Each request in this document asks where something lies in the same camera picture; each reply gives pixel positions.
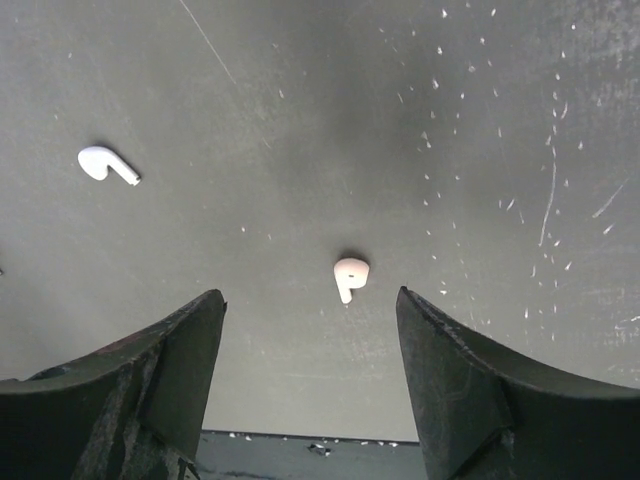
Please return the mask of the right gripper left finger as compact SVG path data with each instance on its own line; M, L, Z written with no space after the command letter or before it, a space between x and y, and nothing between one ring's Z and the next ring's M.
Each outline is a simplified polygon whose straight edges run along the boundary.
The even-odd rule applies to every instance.
M209 290L86 356L2 381L2 478L198 478L226 310Z

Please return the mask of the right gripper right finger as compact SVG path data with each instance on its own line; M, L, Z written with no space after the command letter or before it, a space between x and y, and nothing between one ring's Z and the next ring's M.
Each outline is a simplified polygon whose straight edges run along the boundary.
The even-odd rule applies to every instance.
M396 317L428 478L638 478L638 390L522 355L407 288Z

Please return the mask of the pink earbud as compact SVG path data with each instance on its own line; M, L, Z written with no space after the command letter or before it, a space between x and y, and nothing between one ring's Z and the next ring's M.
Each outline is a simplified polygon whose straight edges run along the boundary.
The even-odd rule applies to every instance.
M353 299L353 291L366 286L370 266L356 258L344 258L334 265L334 278L340 300L348 305Z

